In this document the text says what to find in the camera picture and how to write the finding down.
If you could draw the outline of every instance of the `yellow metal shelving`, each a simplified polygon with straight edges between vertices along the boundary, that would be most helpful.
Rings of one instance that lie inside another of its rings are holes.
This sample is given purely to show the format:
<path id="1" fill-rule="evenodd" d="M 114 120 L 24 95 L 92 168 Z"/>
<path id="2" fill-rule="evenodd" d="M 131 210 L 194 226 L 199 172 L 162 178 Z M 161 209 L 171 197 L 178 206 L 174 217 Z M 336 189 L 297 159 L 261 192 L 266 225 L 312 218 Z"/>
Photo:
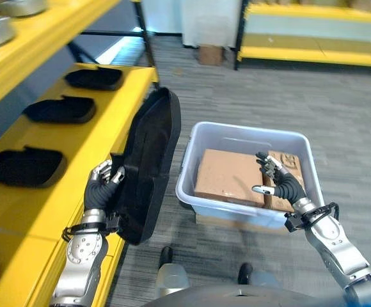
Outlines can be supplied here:
<path id="1" fill-rule="evenodd" d="M 72 70 L 95 67 L 75 64 Z M 124 83 L 118 91 L 72 88 L 60 79 L 40 99 L 61 95 L 93 98 L 97 111 L 89 122 L 35 123 L 21 115 L 1 137 L 0 151 L 20 150 L 25 145 L 59 150 L 66 157 L 68 167 L 61 180 L 46 189 L 0 184 L 0 228 L 48 239 L 59 238 L 83 197 L 90 170 L 108 156 L 115 143 L 120 145 L 125 140 L 155 73 L 154 68 L 148 67 L 113 68 L 123 71 Z"/>
<path id="2" fill-rule="evenodd" d="M 69 71 L 96 69 L 75 64 Z M 72 88 L 60 79 L 39 100 L 61 95 L 90 97 L 95 116 L 84 124 L 35 123 L 24 115 L 0 139 L 0 151 L 25 145 L 59 150 L 67 158 L 63 177 L 51 187 L 29 189 L 0 184 L 0 306 L 47 306 L 65 263 L 62 229 L 79 222 L 90 170 L 109 152 L 123 152 L 133 116 L 155 78 L 152 67 L 102 67 L 123 71 L 117 91 Z M 124 246 L 107 237 L 109 250 L 92 306 L 101 307 Z"/>
<path id="3" fill-rule="evenodd" d="M 371 43 L 283 35 L 244 35 L 242 58 L 371 66 Z"/>
<path id="4" fill-rule="evenodd" d="M 48 0 L 47 11 L 12 19 L 16 37 L 0 46 L 0 100 L 120 0 Z"/>
<path id="5" fill-rule="evenodd" d="M 371 43 L 288 35 L 244 34 L 244 19 L 269 15 L 309 19 L 336 19 L 371 24 L 371 12 L 353 8 L 300 4 L 248 4 L 243 0 L 235 50 L 234 69 L 243 58 L 309 61 L 371 67 Z"/>
<path id="6" fill-rule="evenodd" d="M 246 13 L 248 15 L 276 15 L 286 17 L 338 19 L 371 23 L 371 12 L 335 6 L 251 3 L 248 5 Z"/>

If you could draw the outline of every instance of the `gray carpet floor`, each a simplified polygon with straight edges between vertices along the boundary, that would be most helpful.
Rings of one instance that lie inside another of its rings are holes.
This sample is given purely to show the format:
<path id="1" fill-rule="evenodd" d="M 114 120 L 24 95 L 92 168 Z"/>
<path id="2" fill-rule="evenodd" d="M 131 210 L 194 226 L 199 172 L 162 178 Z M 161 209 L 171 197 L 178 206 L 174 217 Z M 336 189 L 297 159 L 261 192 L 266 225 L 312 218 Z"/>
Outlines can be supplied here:
<path id="1" fill-rule="evenodd" d="M 200 121 L 294 130 L 311 143 L 326 203 L 336 201 L 348 238 L 371 263 L 371 68 L 280 61 L 226 60 L 201 66 L 177 37 L 153 37 L 161 84 L 182 108 L 182 133 L 152 238 L 129 246 L 106 306 L 141 306 L 154 298 L 161 248 L 174 249 L 192 286 L 235 283 L 239 266 L 271 272 L 287 290 L 340 294 L 303 232 L 275 235 L 196 225 L 175 196 L 179 165 Z"/>

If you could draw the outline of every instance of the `white plastic bin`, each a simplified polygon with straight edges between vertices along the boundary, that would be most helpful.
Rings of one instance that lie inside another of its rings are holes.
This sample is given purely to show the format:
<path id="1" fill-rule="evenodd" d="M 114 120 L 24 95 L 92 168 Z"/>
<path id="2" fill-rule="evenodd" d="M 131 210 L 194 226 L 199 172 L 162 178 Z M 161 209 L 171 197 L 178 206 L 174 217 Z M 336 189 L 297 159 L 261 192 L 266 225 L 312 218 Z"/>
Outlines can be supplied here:
<path id="1" fill-rule="evenodd" d="M 176 186 L 177 198 L 191 205 L 197 214 L 248 222 L 268 228 L 280 228 L 286 220 L 284 212 L 196 197 L 194 188 L 198 167 L 204 151 L 208 148 L 250 155 L 268 150 L 295 154 L 301 161 L 308 197 L 315 204 L 324 204 L 309 141 L 304 135 L 290 131 L 200 122 L 191 131 Z"/>

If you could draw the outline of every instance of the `brown cardboard box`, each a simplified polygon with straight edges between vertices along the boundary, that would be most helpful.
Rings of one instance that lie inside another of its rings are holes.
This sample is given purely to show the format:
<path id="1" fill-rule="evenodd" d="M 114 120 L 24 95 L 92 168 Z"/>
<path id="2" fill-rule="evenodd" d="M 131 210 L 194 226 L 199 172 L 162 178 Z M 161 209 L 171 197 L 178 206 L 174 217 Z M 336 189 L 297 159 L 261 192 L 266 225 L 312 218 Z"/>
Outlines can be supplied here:
<path id="1" fill-rule="evenodd" d="M 302 187 L 304 187 L 304 182 L 302 178 L 301 172 L 301 163 L 299 162 L 299 158 L 296 155 L 292 155 L 290 153 L 284 152 L 275 152 L 272 150 L 268 151 L 268 154 L 273 156 L 275 159 L 280 161 L 284 167 L 286 167 L 293 176 L 295 176 Z M 267 176 L 263 175 L 264 185 L 272 186 L 274 183 L 272 180 Z M 282 198 L 265 195 L 265 206 L 264 208 L 273 209 L 278 211 L 285 211 L 285 212 L 293 212 L 294 209 L 292 208 L 291 204 L 287 200 L 283 200 Z"/>
<path id="2" fill-rule="evenodd" d="M 206 149 L 198 170 L 195 195 L 255 207 L 264 206 L 264 196 L 252 186 L 262 184 L 254 155 Z"/>
<path id="3" fill-rule="evenodd" d="M 211 45 L 201 45 L 199 50 L 200 64 L 219 66 L 223 62 L 223 48 Z"/>

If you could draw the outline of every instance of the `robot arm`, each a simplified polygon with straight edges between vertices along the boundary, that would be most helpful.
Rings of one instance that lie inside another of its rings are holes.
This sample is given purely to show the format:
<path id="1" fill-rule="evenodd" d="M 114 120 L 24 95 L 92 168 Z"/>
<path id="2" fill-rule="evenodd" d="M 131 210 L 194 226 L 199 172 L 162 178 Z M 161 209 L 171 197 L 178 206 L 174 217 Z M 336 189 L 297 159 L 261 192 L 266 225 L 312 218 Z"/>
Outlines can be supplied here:
<path id="1" fill-rule="evenodd" d="M 262 152 L 257 153 L 257 157 L 261 172 L 271 177 L 276 187 L 255 185 L 253 190 L 287 199 L 295 211 L 285 214 L 288 230 L 305 230 L 308 242 L 318 251 L 328 271 L 344 289 L 348 301 L 360 305 L 371 304 L 371 267 L 348 240 L 338 222 L 338 205 L 316 206 L 278 160 Z M 329 215 L 332 209 L 335 209 L 335 217 Z"/>
<path id="2" fill-rule="evenodd" d="M 104 209 L 125 176 L 123 167 L 112 178 L 110 171 L 110 160 L 91 171 L 81 223 L 63 232 L 62 237 L 68 241 L 66 265 L 51 299 L 53 307 L 90 307 L 93 302 L 108 249 L 106 235 L 111 232 Z"/>

